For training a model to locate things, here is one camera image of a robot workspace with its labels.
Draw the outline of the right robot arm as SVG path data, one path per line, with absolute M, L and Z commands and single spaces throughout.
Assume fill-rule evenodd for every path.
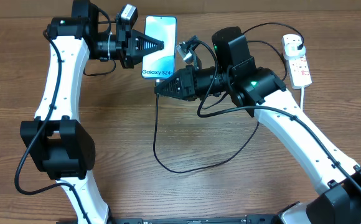
M 200 40 L 180 43 L 187 66 L 156 85 L 155 94 L 185 101 L 229 95 L 235 111 L 246 111 L 284 144 L 310 178 L 317 198 L 287 206 L 271 223 L 361 223 L 361 166 L 304 114 L 279 76 L 256 66 L 239 27 L 217 31 L 212 42 L 215 65 L 205 69 L 195 53 Z

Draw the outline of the blue Galaxy smartphone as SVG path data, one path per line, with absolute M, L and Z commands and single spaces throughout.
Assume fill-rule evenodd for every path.
M 147 16 L 144 33 L 159 43 L 143 44 L 154 52 L 143 57 L 141 76 L 145 79 L 169 78 L 175 70 L 177 19 L 174 16 Z

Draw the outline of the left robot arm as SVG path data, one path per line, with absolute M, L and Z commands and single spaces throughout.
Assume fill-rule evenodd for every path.
M 100 31 L 103 10 L 90 1 L 74 1 L 69 17 L 55 17 L 44 30 L 50 44 L 50 64 L 44 94 L 34 119 L 21 123 L 24 157 L 67 194 L 77 223 L 113 223 L 95 178 L 96 149 L 80 124 L 79 102 L 85 66 L 89 60 L 133 68 L 164 43 L 134 29 L 138 11 L 125 5 Z

